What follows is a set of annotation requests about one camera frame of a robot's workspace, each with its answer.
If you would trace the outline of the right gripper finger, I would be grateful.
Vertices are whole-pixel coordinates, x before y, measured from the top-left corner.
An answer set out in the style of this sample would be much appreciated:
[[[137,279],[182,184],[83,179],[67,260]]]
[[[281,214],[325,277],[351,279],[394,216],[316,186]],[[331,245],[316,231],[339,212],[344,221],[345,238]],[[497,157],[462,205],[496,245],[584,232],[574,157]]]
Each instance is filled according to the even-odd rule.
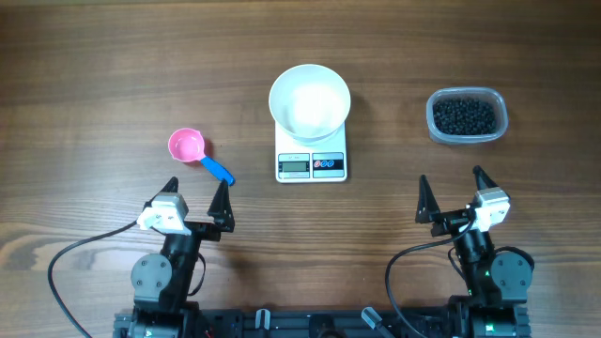
[[[489,177],[489,175],[480,165],[474,166],[472,172],[475,177],[476,187],[478,191],[498,187],[498,184]]]
[[[419,197],[415,214],[416,223],[435,223],[440,215],[440,208],[428,183],[426,175],[419,178]]]

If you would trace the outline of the pink scoop blue handle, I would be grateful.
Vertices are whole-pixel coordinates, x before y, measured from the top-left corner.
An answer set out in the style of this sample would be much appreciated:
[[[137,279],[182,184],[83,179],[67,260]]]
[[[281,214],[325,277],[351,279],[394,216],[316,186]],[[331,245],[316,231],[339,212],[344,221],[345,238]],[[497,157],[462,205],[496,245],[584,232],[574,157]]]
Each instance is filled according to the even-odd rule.
[[[200,131],[191,128],[176,130],[170,136],[167,147],[174,160],[188,164],[199,162],[219,181],[225,180],[229,186],[235,184],[234,176],[207,155],[206,141]]]

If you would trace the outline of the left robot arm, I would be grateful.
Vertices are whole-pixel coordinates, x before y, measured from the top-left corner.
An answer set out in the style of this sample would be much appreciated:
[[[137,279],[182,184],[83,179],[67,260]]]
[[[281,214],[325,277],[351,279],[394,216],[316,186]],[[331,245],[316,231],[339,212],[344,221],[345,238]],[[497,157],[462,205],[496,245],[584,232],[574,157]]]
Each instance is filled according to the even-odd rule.
[[[189,301],[199,286],[191,287],[203,241],[218,242],[232,233],[235,219],[229,199],[229,182],[222,180],[208,208],[211,223],[188,221],[189,212],[172,177],[145,203],[136,223],[164,234],[158,253],[140,258],[131,271],[134,307],[130,315],[117,315],[114,337],[211,337],[212,327],[199,305]]]

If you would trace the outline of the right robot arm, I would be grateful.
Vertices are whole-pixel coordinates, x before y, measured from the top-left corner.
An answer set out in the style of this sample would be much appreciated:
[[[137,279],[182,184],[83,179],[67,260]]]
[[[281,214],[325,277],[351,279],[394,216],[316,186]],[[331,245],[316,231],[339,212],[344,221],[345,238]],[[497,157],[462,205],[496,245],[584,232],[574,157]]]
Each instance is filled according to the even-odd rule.
[[[479,166],[473,168],[477,191],[465,207],[442,212],[428,180],[419,180],[415,221],[432,225],[431,235],[449,236],[466,296],[452,296],[441,317],[442,337],[529,337],[523,305],[534,272],[533,258],[516,247],[494,246],[489,231],[503,223],[510,196]]]

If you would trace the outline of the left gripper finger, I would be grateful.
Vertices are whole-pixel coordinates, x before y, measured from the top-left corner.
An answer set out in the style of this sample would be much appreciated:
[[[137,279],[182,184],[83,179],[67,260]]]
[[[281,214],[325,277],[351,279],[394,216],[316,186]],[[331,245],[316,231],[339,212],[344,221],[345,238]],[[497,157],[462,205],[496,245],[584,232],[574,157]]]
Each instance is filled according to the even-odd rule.
[[[171,177],[159,192],[144,203],[144,207],[176,207],[178,203],[178,178]]]
[[[226,180],[221,181],[212,199],[207,215],[213,218],[214,224],[222,232],[234,232],[235,218],[230,203],[229,184]]]

